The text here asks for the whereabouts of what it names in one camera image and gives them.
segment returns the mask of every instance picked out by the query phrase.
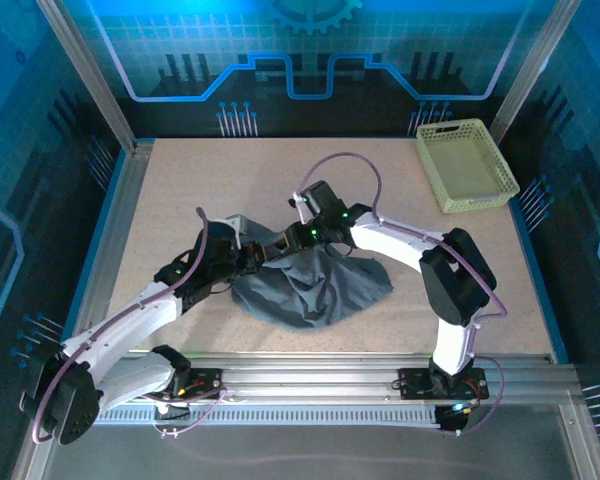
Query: plastic basket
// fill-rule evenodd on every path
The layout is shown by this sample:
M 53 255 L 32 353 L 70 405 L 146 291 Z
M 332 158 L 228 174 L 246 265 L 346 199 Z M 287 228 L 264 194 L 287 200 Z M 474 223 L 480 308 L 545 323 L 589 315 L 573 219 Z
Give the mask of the plastic basket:
M 499 207 L 520 192 L 479 119 L 420 125 L 416 148 L 442 213 Z

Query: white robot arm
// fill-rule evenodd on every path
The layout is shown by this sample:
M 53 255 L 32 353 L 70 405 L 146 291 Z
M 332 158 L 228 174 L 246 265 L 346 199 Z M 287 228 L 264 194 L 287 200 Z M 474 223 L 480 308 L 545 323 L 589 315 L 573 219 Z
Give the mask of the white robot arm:
M 43 345 L 32 356 L 33 375 L 20 402 L 21 410 L 38 419 L 34 430 L 42 426 L 67 444 L 84 434 L 101 411 L 147 394 L 177 398 L 191 381 L 190 363 L 178 352 L 161 346 L 141 359 L 119 360 L 205 299 L 213 285 L 256 273 L 266 261 L 329 243 L 378 252 L 422 274 L 439 316 L 430 362 L 432 389 L 438 398 L 449 398 L 454 382 L 463 381 L 471 368 L 474 318 L 489 298 L 466 270 L 452 268 L 453 259 L 441 242 L 460 252 L 490 288 L 496 283 L 469 235 L 459 229 L 442 234 L 401 225 L 360 204 L 347 208 L 322 181 L 301 198 L 302 221 L 267 245 L 240 242 L 239 232 L 227 223 L 203 218 L 205 230 L 195 247 L 163 267 L 122 309 L 128 313 L 116 313 L 61 346 Z
M 429 232 L 409 225 L 390 221 L 392 225 L 419 231 L 428 238 L 442 241 L 440 232 Z M 431 241 L 422 240 L 406 233 L 393 230 L 377 221 L 371 212 L 363 214 L 351 229 L 351 237 L 356 247 L 370 250 L 393 258 L 422 273 L 420 260 L 427 250 L 436 247 Z M 438 320 L 438 340 L 433 351 L 433 362 L 448 375 L 456 375 L 473 359 L 472 345 L 476 325 L 474 314 L 467 325 L 452 325 L 440 318 Z

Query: mounting plate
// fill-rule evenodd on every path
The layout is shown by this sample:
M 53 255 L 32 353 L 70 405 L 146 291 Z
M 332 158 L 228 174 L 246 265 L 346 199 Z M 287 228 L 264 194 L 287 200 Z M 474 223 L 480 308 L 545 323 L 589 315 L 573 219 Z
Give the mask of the mounting plate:
M 480 392 L 481 400 L 489 398 L 489 387 L 483 369 L 467 370 L 465 381 L 470 382 Z M 435 400 L 438 398 L 431 391 L 431 371 L 428 368 L 401 368 L 398 370 L 398 379 L 393 382 L 392 386 L 394 389 L 400 390 L 400 399 L 402 400 Z M 471 400 L 475 397 L 476 394 L 471 386 L 463 382 L 452 390 L 450 399 Z
M 219 368 L 192 368 L 189 371 L 189 380 L 184 389 L 186 397 L 195 397 L 218 388 L 222 385 L 222 370 Z M 220 394 L 211 395 L 207 398 L 217 399 Z

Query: table surface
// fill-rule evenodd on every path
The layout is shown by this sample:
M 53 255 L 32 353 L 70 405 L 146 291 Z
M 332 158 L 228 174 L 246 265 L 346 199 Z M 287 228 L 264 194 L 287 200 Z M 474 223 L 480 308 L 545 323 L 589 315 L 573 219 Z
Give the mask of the table surface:
M 411 139 L 159 139 L 155 142 L 109 312 L 132 300 L 153 275 L 191 248 L 210 219 L 241 213 L 272 230 L 297 220 L 287 199 L 309 168 L 335 152 L 361 153 L 383 178 L 382 215 L 427 230 L 464 228 L 498 279 L 496 293 L 506 319 L 485 322 L 476 351 L 551 353 L 549 337 L 507 207 L 443 215 Z M 354 158 L 321 167 L 324 179 L 346 204 L 370 204 L 375 176 Z M 428 353 L 435 347 L 437 319 L 420 275 L 372 252 L 387 269 L 394 292 L 371 308 L 326 329 L 297 331 L 274 326 L 240 310 L 230 294 L 213 295 L 138 348 L 167 343 L 187 353 L 380 352 Z

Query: glass panel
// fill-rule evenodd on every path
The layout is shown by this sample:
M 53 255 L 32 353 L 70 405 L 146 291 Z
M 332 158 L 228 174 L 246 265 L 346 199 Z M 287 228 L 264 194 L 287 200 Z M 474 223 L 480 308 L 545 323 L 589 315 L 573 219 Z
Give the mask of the glass panel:
M 462 440 L 418 428 L 315 425 L 205 427 L 161 439 L 151 425 L 97 425 L 54 447 L 43 478 L 579 478 L 557 412 L 502 407 L 492 422 Z
M 600 1 L 582 2 L 502 149 L 535 185 L 520 204 L 569 359 L 600 384 Z
M 553 4 L 69 7 L 138 136 L 413 136 L 441 119 L 490 124 Z M 257 131 L 231 115 L 257 116 Z
M 28 354 L 58 338 L 118 150 L 35 2 L 0 2 L 0 478 L 28 425 Z

